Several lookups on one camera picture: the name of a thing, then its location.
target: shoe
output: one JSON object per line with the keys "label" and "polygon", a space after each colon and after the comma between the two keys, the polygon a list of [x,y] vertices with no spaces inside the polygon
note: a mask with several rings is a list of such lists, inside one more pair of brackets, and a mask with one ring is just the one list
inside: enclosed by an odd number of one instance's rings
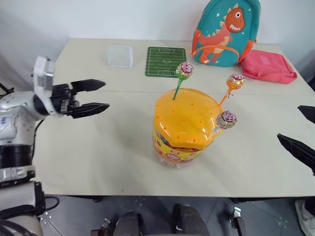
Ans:
{"label": "shoe", "polygon": [[315,236],[315,216],[305,209],[305,200],[296,200],[295,208],[300,227],[306,236]]}

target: robotic arm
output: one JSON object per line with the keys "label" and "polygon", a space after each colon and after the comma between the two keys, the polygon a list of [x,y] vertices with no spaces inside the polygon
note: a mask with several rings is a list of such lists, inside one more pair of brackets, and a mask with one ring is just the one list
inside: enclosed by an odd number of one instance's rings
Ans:
{"label": "robotic arm", "polygon": [[34,91],[13,92],[0,100],[0,235],[2,219],[41,235],[35,216],[45,210],[44,193],[40,182],[30,181],[35,177],[32,165],[35,122],[49,115],[92,116],[109,107],[102,103],[79,106],[75,100],[78,92],[97,90],[104,82],[84,80],[72,82],[72,88],[68,84],[53,86],[54,71],[53,62],[38,57],[32,75]]}

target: white wall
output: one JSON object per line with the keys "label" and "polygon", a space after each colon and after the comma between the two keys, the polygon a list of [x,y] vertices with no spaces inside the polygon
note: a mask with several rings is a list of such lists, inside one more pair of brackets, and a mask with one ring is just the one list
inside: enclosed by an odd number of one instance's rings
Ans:
{"label": "white wall", "polygon": [[[6,85],[18,83],[21,89],[31,88],[29,74],[36,56],[57,59],[69,37],[190,41],[207,3],[208,0],[2,0],[0,79]],[[280,44],[303,75],[313,75],[314,0],[260,3],[258,41]]]}

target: plastic container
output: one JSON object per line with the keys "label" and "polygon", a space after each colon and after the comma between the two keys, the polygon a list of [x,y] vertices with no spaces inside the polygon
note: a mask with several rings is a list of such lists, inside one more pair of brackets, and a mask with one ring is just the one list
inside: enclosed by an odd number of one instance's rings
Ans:
{"label": "plastic container", "polygon": [[156,102],[153,144],[161,164],[181,168],[223,131],[216,123],[222,108],[198,90],[181,88],[173,100],[174,92]]}
{"label": "plastic container", "polygon": [[109,46],[106,50],[109,66],[131,68],[133,64],[132,47]]}

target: orange lid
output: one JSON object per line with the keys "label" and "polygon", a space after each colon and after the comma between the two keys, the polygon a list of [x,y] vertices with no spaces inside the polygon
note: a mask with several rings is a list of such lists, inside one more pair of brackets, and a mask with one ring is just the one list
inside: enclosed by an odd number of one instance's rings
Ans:
{"label": "orange lid", "polygon": [[173,100],[174,92],[173,89],[157,100],[155,130],[174,147],[204,149],[217,136],[212,134],[222,108],[198,90],[181,88]]}

